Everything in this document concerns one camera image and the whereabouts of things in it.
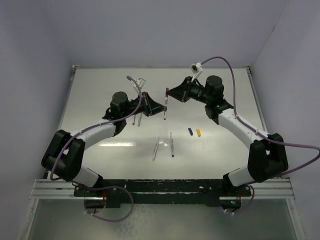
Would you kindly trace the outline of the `purple marker pen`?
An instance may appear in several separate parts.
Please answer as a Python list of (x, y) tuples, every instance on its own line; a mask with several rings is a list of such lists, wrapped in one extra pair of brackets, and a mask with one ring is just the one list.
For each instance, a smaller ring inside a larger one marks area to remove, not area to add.
[[(165, 96), (164, 106), (165, 106), (166, 108), (168, 108), (168, 99), (169, 99), (169, 96), (168, 96), (168, 97)], [(163, 120), (167, 120), (167, 109), (164, 111)]]

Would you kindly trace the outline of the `green marker pen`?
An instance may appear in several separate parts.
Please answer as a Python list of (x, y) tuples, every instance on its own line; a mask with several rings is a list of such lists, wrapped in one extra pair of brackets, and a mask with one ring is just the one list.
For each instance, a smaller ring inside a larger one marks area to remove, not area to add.
[(141, 125), (141, 121), (142, 121), (142, 113), (140, 113), (139, 117), (138, 117), (138, 123), (137, 123), (137, 126), (140, 127)]

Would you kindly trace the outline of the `yellow marker pen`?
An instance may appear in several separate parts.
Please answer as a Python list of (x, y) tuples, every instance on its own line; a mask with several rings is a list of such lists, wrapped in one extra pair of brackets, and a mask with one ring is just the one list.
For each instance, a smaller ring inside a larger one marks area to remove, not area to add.
[(156, 160), (156, 155), (157, 155), (157, 151), (158, 151), (158, 147), (159, 147), (159, 142), (160, 142), (160, 137), (158, 136), (157, 140), (156, 140), (155, 148), (154, 148), (154, 151), (153, 151), (153, 155), (152, 155), (152, 161), (153, 162)]

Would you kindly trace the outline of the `yellow pen cap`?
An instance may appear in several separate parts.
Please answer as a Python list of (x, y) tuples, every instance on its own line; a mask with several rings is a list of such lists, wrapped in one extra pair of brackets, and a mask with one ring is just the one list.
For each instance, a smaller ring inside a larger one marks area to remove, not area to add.
[(201, 137), (201, 131), (200, 131), (200, 129), (196, 129), (196, 132), (197, 132), (197, 135), (198, 135), (198, 137)]

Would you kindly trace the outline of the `purple pen cap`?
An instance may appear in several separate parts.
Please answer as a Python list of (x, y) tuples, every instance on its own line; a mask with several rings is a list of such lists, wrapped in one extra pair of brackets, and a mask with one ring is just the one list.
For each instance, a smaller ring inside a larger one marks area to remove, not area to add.
[(169, 91), (169, 88), (166, 87), (166, 88), (165, 88), (165, 97), (166, 97), (166, 98), (168, 97), (168, 91)]

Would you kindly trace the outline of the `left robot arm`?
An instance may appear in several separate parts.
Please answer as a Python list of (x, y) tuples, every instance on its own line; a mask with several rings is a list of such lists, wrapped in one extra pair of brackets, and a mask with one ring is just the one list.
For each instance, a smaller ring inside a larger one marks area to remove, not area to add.
[(127, 125), (127, 116), (142, 113), (150, 117), (166, 110), (166, 106), (154, 101), (147, 92), (134, 100), (129, 100), (123, 91), (116, 92), (112, 96), (110, 107), (96, 127), (79, 133), (58, 130), (41, 160), (41, 165), (59, 179), (84, 185), (91, 196), (98, 196), (103, 191), (103, 177), (83, 165), (85, 150), (120, 134)]

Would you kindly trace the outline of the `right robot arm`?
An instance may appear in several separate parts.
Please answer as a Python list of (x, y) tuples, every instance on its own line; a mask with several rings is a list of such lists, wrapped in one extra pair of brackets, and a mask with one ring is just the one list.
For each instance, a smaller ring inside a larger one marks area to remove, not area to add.
[(289, 168), (285, 147), (278, 144), (283, 142), (283, 138), (277, 133), (256, 133), (256, 128), (248, 122), (241, 123), (234, 107), (224, 98), (224, 85), (220, 77), (211, 75), (202, 86), (197, 79), (188, 76), (179, 86), (167, 90), (166, 95), (182, 103), (190, 99), (204, 103), (208, 118), (229, 130), (249, 150), (247, 164), (223, 176), (222, 190), (226, 195), (233, 196), (240, 186), (262, 183)]

